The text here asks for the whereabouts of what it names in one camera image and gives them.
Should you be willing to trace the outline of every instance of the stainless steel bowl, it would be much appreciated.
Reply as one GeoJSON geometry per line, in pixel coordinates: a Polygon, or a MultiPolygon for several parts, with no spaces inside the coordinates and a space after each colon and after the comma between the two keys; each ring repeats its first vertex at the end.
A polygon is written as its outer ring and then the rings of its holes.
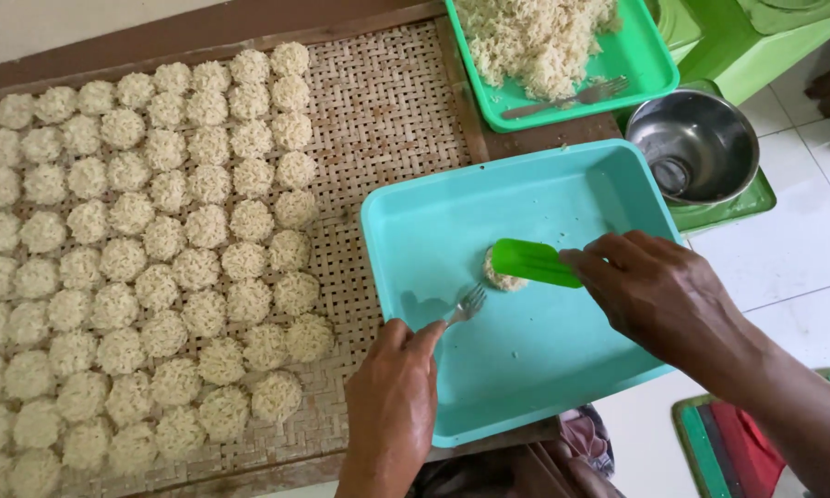
{"type": "Polygon", "coordinates": [[[628,121],[665,198],[711,205],[736,197],[759,170],[759,141],[741,111],[693,89],[650,100],[628,121]]]}

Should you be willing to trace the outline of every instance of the fork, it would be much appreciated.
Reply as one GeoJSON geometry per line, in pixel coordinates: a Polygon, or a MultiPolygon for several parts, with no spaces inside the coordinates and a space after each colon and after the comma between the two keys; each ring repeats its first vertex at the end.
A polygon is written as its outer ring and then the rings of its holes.
{"type": "Polygon", "coordinates": [[[482,304],[486,302],[486,289],[482,284],[476,284],[476,287],[470,289],[465,297],[458,301],[455,305],[455,312],[452,314],[452,319],[446,324],[446,328],[452,326],[453,323],[466,322],[474,317],[474,315],[482,309],[482,304]]]}
{"type": "Polygon", "coordinates": [[[567,96],[566,98],[558,98],[551,102],[542,102],[541,104],[532,104],[531,106],[517,107],[501,113],[504,119],[516,119],[530,116],[534,113],[539,113],[544,109],[551,107],[562,106],[568,102],[578,102],[580,104],[596,104],[600,100],[606,100],[610,96],[620,93],[628,88],[630,81],[627,76],[619,76],[613,78],[608,82],[598,83],[592,87],[587,87],[576,93],[574,96],[567,96]]]}

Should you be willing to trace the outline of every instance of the woven bamboo tray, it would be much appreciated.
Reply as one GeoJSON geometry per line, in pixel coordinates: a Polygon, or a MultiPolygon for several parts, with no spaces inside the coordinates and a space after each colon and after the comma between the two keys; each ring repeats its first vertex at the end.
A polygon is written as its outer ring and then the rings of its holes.
{"type": "MultiPolygon", "coordinates": [[[[285,367],[302,381],[299,411],[284,424],[252,420],[244,436],[230,444],[207,445],[186,462],[158,459],[152,470],[133,477],[83,475],[65,469],[61,494],[66,496],[126,496],[166,490],[186,483],[244,472],[272,463],[320,457],[347,446],[347,406],[344,383],[365,357],[381,324],[381,311],[365,253],[358,217],[365,196],[377,187],[470,164],[465,138],[454,112],[453,97],[443,65],[443,54],[433,21],[403,26],[344,41],[311,45],[312,64],[306,79],[314,140],[305,149],[319,164],[310,191],[318,199],[320,219],[308,230],[312,243],[306,272],[320,280],[322,296],[316,313],[333,323],[337,343],[332,355],[319,362],[285,367]]],[[[190,136],[193,130],[183,130],[190,136]]],[[[105,147],[106,162],[112,152],[105,147]]],[[[273,161],[279,153],[268,155],[273,161]]],[[[231,160],[231,167],[237,160],[231,160]]],[[[190,173],[194,164],[183,166],[190,173]]],[[[276,193],[266,198],[273,206],[276,193]]],[[[46,210],[63,217],[79,200],[71,198],[46,210]]],[[[242,197],[232,195],[230,213],[242,197]]],[[[109,205],[111,196],[103,198],[109,205]]],[[[194,203],[176,216],[184,221],[194,203]]],[[[14,213],[27,219],[35,208],[25,202],[14,213]]],[[[45,257],[59,258],[77,246],[71,240],[45,257]]],[[[16,256],[24,261],[24,249],[16,256]]],[[[273,284],[279,276],[268,274],[273,284]]],[[[216,290],[226,291],[223,280],[216,290]]],[[[182,293],[173,309],[187,298],[182,293]]],[[[148,315],[142,313],[140,327],[148,315]]],[[[268,320],[288,323],[285,315],[268,320]]],[[[222,335],[239,338],[245,327],[232,324],[222,335]]],[[[191,338],[179,356],[196,356],[207,339],[191,338]]],[[[149,360],[144,368],[153,374],[149,360]]]]}

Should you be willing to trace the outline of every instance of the white tile floor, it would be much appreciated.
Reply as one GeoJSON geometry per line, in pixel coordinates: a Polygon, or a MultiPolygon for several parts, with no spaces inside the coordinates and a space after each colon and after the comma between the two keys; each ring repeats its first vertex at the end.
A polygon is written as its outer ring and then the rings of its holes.
{"type": "MultiPolygon", "coordinates": [[[[830,119],[803,89],[829,69],[830,41],[741,105],[777,207],[689,241],[748,318],[812,368],[830,367],[830,119]]],[[[615,449],[613,482],[626,496],[697,496],[670,408],[703,392],[675,372],[595,403],[615,449]]],[[[269,496],[323,498],[335,486],[269,496]]]]}

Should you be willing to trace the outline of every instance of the person's right hand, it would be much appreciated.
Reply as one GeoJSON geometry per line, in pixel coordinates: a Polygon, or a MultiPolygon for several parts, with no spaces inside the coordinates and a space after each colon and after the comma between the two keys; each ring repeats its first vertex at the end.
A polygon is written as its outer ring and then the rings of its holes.
{"type": "Polygon", "coordinates": [[[723,385],[771,344],[738,311],[710,264],[642,231],[559,252],[618,332],[702,384],[723,385]]]}

